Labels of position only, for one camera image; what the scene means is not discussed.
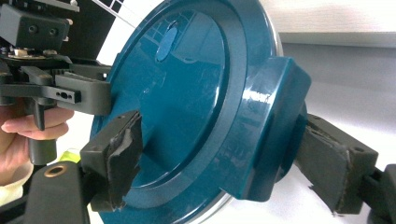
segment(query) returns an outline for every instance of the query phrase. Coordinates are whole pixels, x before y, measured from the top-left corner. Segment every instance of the finger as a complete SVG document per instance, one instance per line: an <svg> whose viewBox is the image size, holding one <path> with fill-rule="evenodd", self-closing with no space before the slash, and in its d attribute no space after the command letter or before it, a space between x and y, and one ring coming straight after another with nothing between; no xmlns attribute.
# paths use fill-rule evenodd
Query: finger
<svg viewBox="0 0 396 224"><path fill-rule="evenodd" d="M66 134L67 131L69 131L69 127L66 123L62 123L55 127L47 128L44 131L24 131L18 132L18 134L35 140L50 140L59 138L60 136Z"/></svg>
<svg viewBox="0 0 396 224"><path fill-rule="evenodd" d="M0 173L16 169L28 161L29 152L26 138L17 135L7 151L0 154Z"/></svg>
<svg viewBox="0 0 396 224"><path fill-rule="evenodd" d="M60 125L71 119L73 115L73 110L60 107L46 110L44 112L45 127L47 129ZM35 119L33 115L28 115L17 119L9 119L3 124L1 128L7 133L20 133L38 130L38 128L35 126Z"/></svg>

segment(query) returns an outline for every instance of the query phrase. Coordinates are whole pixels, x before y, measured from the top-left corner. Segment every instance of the plastic part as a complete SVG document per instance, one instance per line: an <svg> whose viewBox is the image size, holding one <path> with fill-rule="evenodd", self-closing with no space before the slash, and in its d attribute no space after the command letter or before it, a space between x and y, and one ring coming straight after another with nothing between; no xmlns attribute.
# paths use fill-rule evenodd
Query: plastic part
<svg viewBox="0 0 396 224"><path fill-rule="evenodd" d="M310 85L275 57L274 36L255 0L166 1L145 18L109 75L112 112L92 125L95 136L126 111L143 117L141 171L105 223L192 221L226 193L269 198L300 144Z"/></svg>
<svg viewBox="0 0 396 224"><path fill-rule="evenodd" d="M361 182L374 172L377 157L376 151L325 119L309 115L296 164L332 212L358 214Z"/></svg>

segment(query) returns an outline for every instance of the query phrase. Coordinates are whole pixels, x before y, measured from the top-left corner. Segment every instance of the teal plastic lid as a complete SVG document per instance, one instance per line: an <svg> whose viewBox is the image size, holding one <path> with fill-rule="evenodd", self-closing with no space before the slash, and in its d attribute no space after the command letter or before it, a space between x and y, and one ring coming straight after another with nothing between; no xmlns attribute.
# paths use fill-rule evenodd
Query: teal plastic lid
<svg viewBox="0 0 396 224"><path fill-rule="evenodd" d="M309 76L276 57L256 0L164 1L136 28L108 77L113 109L92 136L139 109L141 171L105 223L188 222L224 197L268 200L304 132Z"/></svg>

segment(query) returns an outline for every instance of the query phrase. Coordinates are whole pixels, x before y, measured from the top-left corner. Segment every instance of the black plastic bracket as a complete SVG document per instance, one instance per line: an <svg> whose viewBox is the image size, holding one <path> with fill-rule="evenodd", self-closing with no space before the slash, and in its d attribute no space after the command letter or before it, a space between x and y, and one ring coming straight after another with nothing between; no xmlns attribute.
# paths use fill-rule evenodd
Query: black plastic bracket
<svg viewBox="0 0 396 224"><path fill-rule="evenodd" d="M317 116L309 115L296 165L311 189L338 214L358 214L364 176L375 171L378 153Z"/></svg>

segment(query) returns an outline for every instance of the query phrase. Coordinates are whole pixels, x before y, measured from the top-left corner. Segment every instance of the white surface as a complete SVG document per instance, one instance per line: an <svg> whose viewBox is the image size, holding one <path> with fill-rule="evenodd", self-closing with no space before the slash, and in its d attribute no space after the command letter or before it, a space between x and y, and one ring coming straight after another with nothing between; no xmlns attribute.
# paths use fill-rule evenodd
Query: white surface
<svg viewBox="0 0 396 224"><path fill-rule="evenodd" d="M285 43L396 48L396 1L260 1Z"/></svg>

